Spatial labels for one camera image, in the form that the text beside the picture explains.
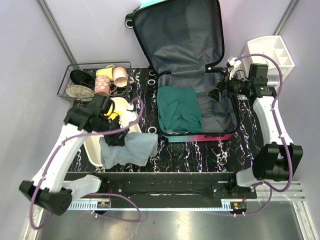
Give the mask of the blue cloth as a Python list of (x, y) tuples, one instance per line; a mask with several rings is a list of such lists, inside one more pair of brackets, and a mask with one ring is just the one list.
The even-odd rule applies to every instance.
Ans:
[(158, 135), (131, 132), (124, 137), (124, 146), (109, 146), (103, 137), (99, 139), (101, 163), (106, 169), (116, 165), (146, 166), (149, 158), (158, 152)]

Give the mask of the yellow towel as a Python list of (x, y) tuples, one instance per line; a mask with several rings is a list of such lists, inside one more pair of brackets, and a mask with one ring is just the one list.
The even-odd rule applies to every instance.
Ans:
[(117, 117), (120, 117), (123, 114), (122, 110), (116, 109), (116, 104), (112, 100), (111, 106), (107, 113), (104, 113), (103, 116), (106, 117), (108, 120), (115, 120)]

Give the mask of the teal cloth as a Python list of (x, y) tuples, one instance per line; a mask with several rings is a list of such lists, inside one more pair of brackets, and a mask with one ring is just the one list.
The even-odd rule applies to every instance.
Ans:
[(166, 133), (203, 133), (201, 109), (194, 89), (171, 86), (157, 90), (156, 104), (160, 129)]

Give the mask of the pink and teal kids suitcase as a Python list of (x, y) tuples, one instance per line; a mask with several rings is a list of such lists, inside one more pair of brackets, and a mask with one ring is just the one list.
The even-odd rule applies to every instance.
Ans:
[(239, 126), (233, 98), (216, 102), (207, 93), (225, 73), (221, 6), (217, 0), (151, 0), (125, 16), (160, 87), (194, 89), (203, 120), (202, 133), (160, 133), (171, 143), (230, 139)]

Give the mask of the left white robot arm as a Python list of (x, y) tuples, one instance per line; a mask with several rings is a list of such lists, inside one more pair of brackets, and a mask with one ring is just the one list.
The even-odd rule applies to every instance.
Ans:
[(112, 126), (109, 119), (115, 102), (107, 96), (96, 94), (84, 106), (73, 106), (67, 111), (57, 142), (47, 160), (32, 178), (19, 185), (19, 191), (32, 205), (37, 205), (57, 216), (67, 211), (71, 203), (86, 195), (103, 198), (108, 186), (96, 174), (64, 183), (67, 171), (89, 136), (98, 132), (118, 134), (119, 126)]

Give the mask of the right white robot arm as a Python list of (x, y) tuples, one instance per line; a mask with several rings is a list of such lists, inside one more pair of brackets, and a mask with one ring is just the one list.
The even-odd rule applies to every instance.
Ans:
[(240, 60), (231, 59), (227, 66), (229, 73), (218, 81), (209, 92), (215, 101), (222, 100), (222, 94), (245, 96), (260, 123), (263, 148), (256, 155), (252, 166), (239, 171), (235, 180), (227, 185), (228, 195), (239, 198), (245, 187), (255, 188), (266, 184), (277, 192), (286, 191), (293, 180), (302, 156), (303, 148), (295, 145), (286, 131), (280, 115), (278, 98), (280, 91), (268, 85), (268, 66), (254, 63), (250, 65), (247, 79), (239, 79)]

